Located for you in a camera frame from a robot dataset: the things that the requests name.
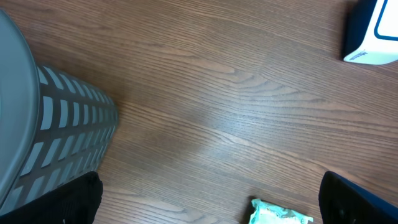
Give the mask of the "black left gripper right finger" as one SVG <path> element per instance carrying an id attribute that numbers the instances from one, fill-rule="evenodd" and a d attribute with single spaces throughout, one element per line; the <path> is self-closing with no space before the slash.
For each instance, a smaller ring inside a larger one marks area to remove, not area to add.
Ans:
<path id="1" fill-rule="evenodd" d="M 318 200 L 323 224 L 397 224 L 397 207 L 332 171 Z"/>

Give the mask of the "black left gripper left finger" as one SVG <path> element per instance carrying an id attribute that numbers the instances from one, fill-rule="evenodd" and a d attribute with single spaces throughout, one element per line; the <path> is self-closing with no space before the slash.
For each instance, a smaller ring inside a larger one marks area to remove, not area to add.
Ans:
<path id="1" fill-rule="evenodd" d="M 1 216 L 1 224 L 92 224 L 100 206 L 103 183 L 95 171 Z"/>

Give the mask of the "teal snack packet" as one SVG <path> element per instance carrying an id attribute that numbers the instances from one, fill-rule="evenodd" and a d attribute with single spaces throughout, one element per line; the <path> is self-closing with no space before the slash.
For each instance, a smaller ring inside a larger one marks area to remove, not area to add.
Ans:
<path id="1" fill-rule="evenodd" d="M 313 222 L 313 217 L 258 198 L 251 200 L 251 203 L 254 212 L 250 216 L 249 224 L 308 224 Z"/>

